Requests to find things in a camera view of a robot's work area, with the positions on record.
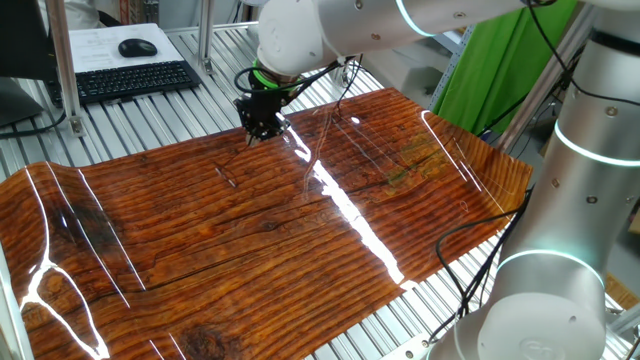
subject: paper document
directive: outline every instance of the paper document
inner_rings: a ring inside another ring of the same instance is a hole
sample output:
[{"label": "paper document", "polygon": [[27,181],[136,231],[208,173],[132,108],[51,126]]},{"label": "paper document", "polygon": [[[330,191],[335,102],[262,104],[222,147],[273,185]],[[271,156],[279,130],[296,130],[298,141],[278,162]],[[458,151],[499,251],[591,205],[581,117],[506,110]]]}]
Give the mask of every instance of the paper document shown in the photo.
[{"label": "paper document", "polygon": [[[183,60],[167,35],[156,24],[72,30],[69,31],[69,37],[76,73]],[[127,39],[147,40],[155,45],[158,54],[125,58],[118,52],[118,45]]]}]

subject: computer mouse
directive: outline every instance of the computer mouse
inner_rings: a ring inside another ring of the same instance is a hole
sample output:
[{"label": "computer mouse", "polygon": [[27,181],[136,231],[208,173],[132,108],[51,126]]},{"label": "computer mouse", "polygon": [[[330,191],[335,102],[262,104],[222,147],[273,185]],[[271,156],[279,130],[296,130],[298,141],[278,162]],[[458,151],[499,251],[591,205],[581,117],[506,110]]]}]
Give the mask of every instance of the computer mouse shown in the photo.
[{"label": "computer mouse", "polygon": [[154,56],[158,53],[155,45],[142,39],[127,39],[118,45],[118,51],[124,57]]}]

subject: monitor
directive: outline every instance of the monitor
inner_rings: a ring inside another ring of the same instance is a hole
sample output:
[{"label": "monitor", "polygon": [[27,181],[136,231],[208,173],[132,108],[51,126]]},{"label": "monitor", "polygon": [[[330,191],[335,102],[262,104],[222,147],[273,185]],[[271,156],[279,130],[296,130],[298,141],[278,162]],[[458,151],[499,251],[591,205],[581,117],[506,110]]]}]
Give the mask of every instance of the monitor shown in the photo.
[{"label": "monitor", "polygon": [[37,0],[0,0],[0,126],[34,116],[42,107],[10,78],[55,81],[53,42]]}]

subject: desk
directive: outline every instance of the desk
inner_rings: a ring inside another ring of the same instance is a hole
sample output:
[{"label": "desk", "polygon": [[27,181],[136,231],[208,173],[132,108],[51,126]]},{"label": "desk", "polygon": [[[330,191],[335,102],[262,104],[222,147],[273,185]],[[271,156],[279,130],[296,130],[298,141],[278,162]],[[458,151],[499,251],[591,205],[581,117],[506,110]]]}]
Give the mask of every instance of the desk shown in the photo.
[{"label": "desk", "polygon": [[[60,128],[38,137],[2,140],[0,180],[24,165],[38,161],[49,160],[67,166],[91,165],[240,126],[231,103],[239,96],[232,84],[233,74],[250,66],[255,58],[257,43],[247,32],[245,25],[215,29],[212,56],[217,75],[202,76],[204,82],[199,88],[148,96],[118,105],[85,106],[84,125],[88,134],[84,138],[74,138],[68,129]],[[185,58],[189,59],[197,52],[197,29],[176,30],[168,32],[168,36]],[[34,81],[20,81],[20,84],[44,104],[47,111],[43,116],[16,124],[16,128],[28,130],[33,128],[34,123],[42,127],[53,122],[59,111],[52,109],[43,85]],[[375,79],[361,72],[349,96],[379,88],[381,86]],[[325,77],[284,112],[295,112],[334,101],[342,91],[329,77]],[[477,271],[495,241],[489,239],[452,264],[454,271],[465,283]],[[6,281],[6,273],[1,275]],[[492,280],[489,280],[485,298]],[[376,360],[412,337],[433,330],[434,324],[446,318],[457,306],[457,294],[442,271],[419,283],[419,286],[419,292],[403,294],[307,359]],[[12,315],[17,315],[15,319],[20,319],[19,314]],[[3,327],[5,335],[10,334],[10,330]],[[604,359],[621,358],[626,346],[616,337],[610,336]]]}]

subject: wood knot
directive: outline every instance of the wood knot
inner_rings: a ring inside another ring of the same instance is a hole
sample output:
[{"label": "wood knot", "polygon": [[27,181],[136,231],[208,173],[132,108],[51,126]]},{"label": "wood knot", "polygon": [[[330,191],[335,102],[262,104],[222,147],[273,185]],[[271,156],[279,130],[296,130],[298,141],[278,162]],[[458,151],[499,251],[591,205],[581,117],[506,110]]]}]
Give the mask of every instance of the wood knot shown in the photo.
[{"label": "wood knot", "polygon": [[267,231],[272,231],[275,230],[275,228],[278,227],[278,222],[277,221],[266,221],[262,223],[262,228],[267,230]]},{"label": "wood knot", "polygon": [[79,247],[86,246],[86,241],[89,241],[94,251],[104,256],[104,251],[117,244],[104,211],[93,204],[87,206],[84,201],[71,202],[69,205],[51,215],[49,224],[52,233]]},{"label": "wood knot", "polygon": [[227,346],[215,330],[197,327],[187,330],[182,336],[187,355],[193,360],[230,360]]}]

